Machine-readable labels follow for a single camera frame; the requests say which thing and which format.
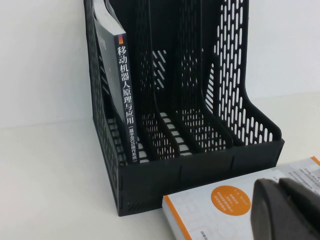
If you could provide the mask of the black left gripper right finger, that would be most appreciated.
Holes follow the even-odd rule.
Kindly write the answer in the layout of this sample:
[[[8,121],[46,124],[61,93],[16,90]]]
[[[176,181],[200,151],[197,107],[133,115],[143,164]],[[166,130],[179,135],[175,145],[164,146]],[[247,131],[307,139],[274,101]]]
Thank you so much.
[[[290,178],[281,178],[279,186],[307,220],[320,219],[320,195]]]

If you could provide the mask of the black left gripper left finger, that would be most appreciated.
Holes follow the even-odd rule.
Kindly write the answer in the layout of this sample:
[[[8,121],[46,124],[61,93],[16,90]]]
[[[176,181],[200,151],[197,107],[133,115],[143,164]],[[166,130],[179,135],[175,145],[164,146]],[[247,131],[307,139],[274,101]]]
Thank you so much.
[[[320,220],[307,220],[279,181],[254,183],[250,223],[255,240],[318,240]]]

